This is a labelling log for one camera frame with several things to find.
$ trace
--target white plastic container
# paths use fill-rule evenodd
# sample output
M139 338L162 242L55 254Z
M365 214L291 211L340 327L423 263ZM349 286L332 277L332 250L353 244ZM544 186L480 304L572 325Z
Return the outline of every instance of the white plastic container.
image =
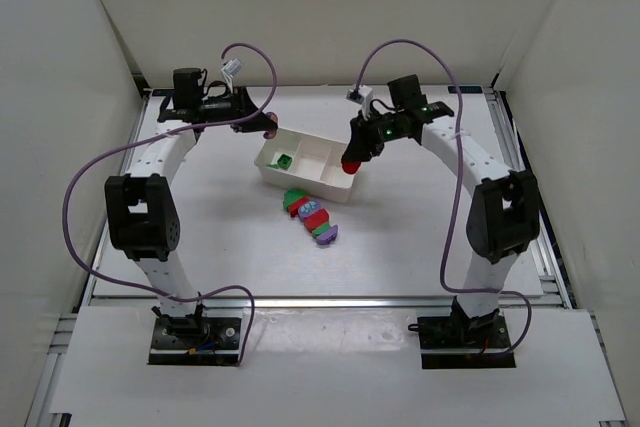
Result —
M342 171L340 159L346 148L342 142L280 128L274 139L264 143L254 164L269 184L344 203L355 177ZM269 167L282 154L293 159L291 166L287 170Z

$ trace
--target white floor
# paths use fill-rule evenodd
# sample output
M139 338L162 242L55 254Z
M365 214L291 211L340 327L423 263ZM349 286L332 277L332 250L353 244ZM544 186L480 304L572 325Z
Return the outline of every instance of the white floor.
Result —
M507 310L517 335L524 312ZM72 427L598 427L623 415L586 312L536 309L517 367L423 371L407 310L259 312L240 368L146 365L154 316L84 307L52 403Z
M457 107L446 87L425 87L430 101ZM251 89L260 104L267 89ZM388 101L386 87L376 89ZM357 106L343 87L281 88L268 110L282 127L348 142ZM463 126L496 158L503 158L486 99L467 94ZM161 98L151 99L141 137L153 133ZM196 289L244 284L258 296L382 297L444 295L438 282L454 176L412 140L387 144L380 158L363 164L349 203L325 202L340 234L328 248L317 246L300 222L282 210L283 191L264 184L253 159L260 134L207 130L187 156L172 185L182 225L182 262ZM448 270L462 285L471 257L465 235L470 199L466 192ZM100 270L145 283L138 268L109 242ZM542 295L531 252L511 271L506 288ZM96 296L144 295L98 281Z

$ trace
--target cable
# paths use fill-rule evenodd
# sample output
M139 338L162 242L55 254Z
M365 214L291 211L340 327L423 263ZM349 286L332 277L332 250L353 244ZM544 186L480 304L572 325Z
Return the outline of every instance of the cable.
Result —
M395 112L396 111L396 109L394 107L389 107L387 104L385 104L380 99L373 99L371 102L369 102L369 107L373 107L373 103L374 102L378 102L382 107L384 107L385 109L389 110L390 112Z
M148 139L144 139L144 140L139 140L137 142L132 142L130 144L127 145L123 145L121 147L116 147L114 149L108 150L107 152L104 152L103 154L100 154L99 156L95 157L94 159L90 160L89 162L87 162L85 165L83 165L80 170L73 176L73 178L71 179L71 182L69 182L69 185L67 186L67 190L64 193L64 200L62 202L62 234L64 236L64 243L67 246L67 250L69 251L69 254L71 254L71 257L73 258L73 260L75 261L76 264L78 264L80 266L80 268L82 268L84 271L86 271L89 275L94 275L96 276L98 279L104 280L106 282L111 282L112 284L117 284L117 285L123 285L125 287L133 287L135 289L140 289L140 290L146 290L147 292L152 292L156 295L160 295L162 297L166 297L167 299L170 300L174 300L176 302L199 302L201 300L205 300L208 298L211 298L215 295L218 295L222 292L226 292L229 290L241 290L243 291L247 297L249 298L249 302L251 303L251 315L249 316L249 322L247 324L247 330L244 334L244 338L242 340L242 347L240 350L240 355L238 356L238 364L240 364L242 362L242 359L244 358L244 352L245 352L245 348L247 346L247 339L249 338L249 332L251 331L251 326L253 325L253 318L255 316L255 310L256 310L256 305L255 305L255 299L253 297L253 294L251 293L251 291L249 289L247 289L246 287L242 286L242 285L228 285L226 287L220 287L219 289L215 289L212 290L211 292L207 292L206 294L202 294L202 295L198 295L197 297L188 297L188 298L180 298L180 297L176 297L171 295L168 292L164 292L163 290L160 289L156 289L155 287L149 287L148 285L144 285L144 284L138 284L136 282L128 282L126 280L120 280L120 279L116 279L113 277L109 277L108 275L105 275L97 270L92 269L84 260L82 260L80 258L80 255L78 254L78 252L76 251L73 242L71 241L71 234L69 232L69 203L71 200L71 194L73 193L73 189L76 186L76 184L78 183L78 181L80 180L80 178L84 175L84 173L89 170L91 167L93 167L95 164L97 164L98 162L100 162L101 160L106 159L107 157L111 157L113 155L119 154L120 152L124 152L126 150L129 149L134 149L136 147L139 147L141 145L146 145L146 144L151 144L153 142L156 142L160 139L165 138L168 135L175 135L175 134L179 134L180 132L185 132L188 130L196 130L196 129L206 129L208 127L217 127L217 126L221 126L221 125L230 125L230 124L238 124L238 123L242 123L242 122L246 122L248 120L253 119L254 117L256 117L257 115L260 115L260 113L267 107L267 105L269 105L269 103L271 102L271 99L273 99L273 96L276 93L276 88L278 86L278 75L276 73L276 68L273 65L273 62L271 62L271 59L269 58L269 56L267 56L267 54L265 54L261 49L259 49L258 47L255 47L251 44L247 44L244 42L236 42L233 44L228 45L221 54L221 58L222 60L224 60L225 55L227 54L227 52L229 52L231 49L235 48L235 47L245 47L249 50L253 50L254 52L256 52L258 55L260 55L265 62L267 63L267 65L269 66L269 69L271 70L271 76L272 76L272 85L271 85L271 91L269 92L269 95L267 96L266 100L263 102L263 104L260 106L260 108L255 111L254 113L247 115L246 117L243 117L241 119L238 120L231 120L231 121L224 121L224 122L207 122L207 123L201 123L201 124L193 124L193 125L187 125L187 126L183 126L183 127L179 127L177 129L173 129L170 130L168 132L165 132L163 134L159 134L153 137L150 137Z
M360 85L362 84L362 78L364 77L364 72L367 69L369 62L371 62L371 59L384 47L392 44L409 44L425 51L442 66L444 71L447 73L449 80L455 87L456 96L458 98L458 115L456 115L454 132L456 137L456 150L458 153L458 164L456 167L456 188L453 194L453 207L451 209L451 219L449 220L449 228L447 230L447 237L446 237L444 248L442 251L442 259L440 261L440 285L445 291L449 292L450 294L500 294L502 293L505 295L513 295L513 296L519 297L524 301L525 305L527 306L527 321L525 322L525 325L524 325L524 328L522 329L522 333L520 334L520 337L511 345L511 347L504 350L503 352L499 352L497 354L489 354L493 356L506 355L510 352L513 352L516 349L516 347L518 347L522 343L524 338L529 333L529 328L531 327L531 317L533 316L533 308L531 306L531 302L529 302L529 299L527 299L526 296L524 296L523 294L515 290L500 291L497 289L459 289L459 288L449 286L446 280L447 261L449 260L451 243L453 242L453 234L456 227L456 218L458 217L458 210L460 207L460 196L462 193L462 175L464 172L464 158L463 158L464 153L462 150L462 137L460 136L460 127L462 124L463 101L462 101L462 91L460 90L460 84L458 83L456 76L454 75L452 70L449 68L449 66L445 63L445 61L442 60L442 58L438 54L436 54L433 50L431 50L429 47L421 44L420 42L416 42L415 40L393 39L380 44L378 47L373 49L373 51L366 58L366 60L364 61L364 64L362 64L362 68L360 69L360 74L358 74L355 91L357 92L358 89L360 88Z

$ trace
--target red block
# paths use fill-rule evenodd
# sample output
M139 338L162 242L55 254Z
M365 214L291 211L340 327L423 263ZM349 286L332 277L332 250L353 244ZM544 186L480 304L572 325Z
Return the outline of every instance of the red block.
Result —
M311 217L304 219L304 226L309 232L313 232L325 222L329 222L329 212L325 209L320 209L311 214Z
M309 202L309 199L307 197L302 197L301 199L296 200L289 207L287 207L289 211L289 215L291 215L291 218L294 218L296 215L298 215L298 209L302 207L304 204L306 204L307 202Z

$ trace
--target red object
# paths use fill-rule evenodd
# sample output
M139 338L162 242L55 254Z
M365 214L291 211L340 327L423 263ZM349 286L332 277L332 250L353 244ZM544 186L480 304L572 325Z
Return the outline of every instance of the red object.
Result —
M306 204L307 202L309 202L309 199L307 197L302 197L301 199L296 200L289 207L287 207L287 210L289 211L289 215L291 215L291 218L298 215L298 209L302 207L304 204Z
M325 222L329 222L329 212L325 209L320 209L311 214L311 217L304 219L304 226L309 232L313 232Z
M343 162L342 170L349 175L353 175L358 171L361 165L362 162Z

